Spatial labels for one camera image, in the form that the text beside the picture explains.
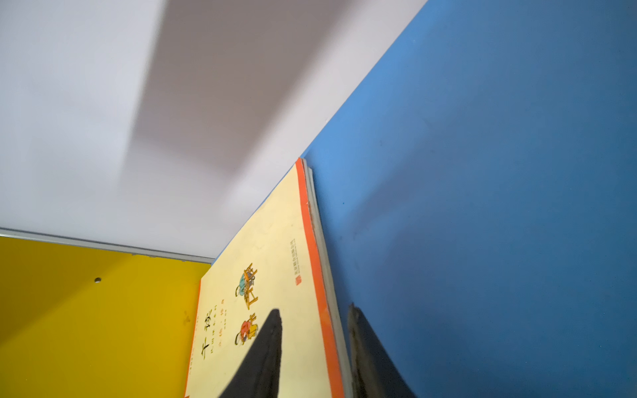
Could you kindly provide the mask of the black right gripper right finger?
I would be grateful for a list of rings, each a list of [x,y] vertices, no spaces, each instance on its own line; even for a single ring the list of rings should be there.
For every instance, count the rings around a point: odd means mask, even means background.
[[[348,337],[355,397],[416,397],[354,304],[348,309]]]

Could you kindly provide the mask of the red-edged beige reading book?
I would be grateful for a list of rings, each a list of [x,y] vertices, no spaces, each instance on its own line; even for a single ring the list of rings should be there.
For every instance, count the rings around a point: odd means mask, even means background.
[[[185,396],[218,397],[265,322],[282,320],[282,397],[350,397],[352,378],[313,174],[303,159],[200,282]]]

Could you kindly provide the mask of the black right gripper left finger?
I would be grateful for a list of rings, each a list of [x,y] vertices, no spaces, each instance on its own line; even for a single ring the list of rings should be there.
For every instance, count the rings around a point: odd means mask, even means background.
[[[273,309],[221,397],[278,396],[282,332],[280,311]]]

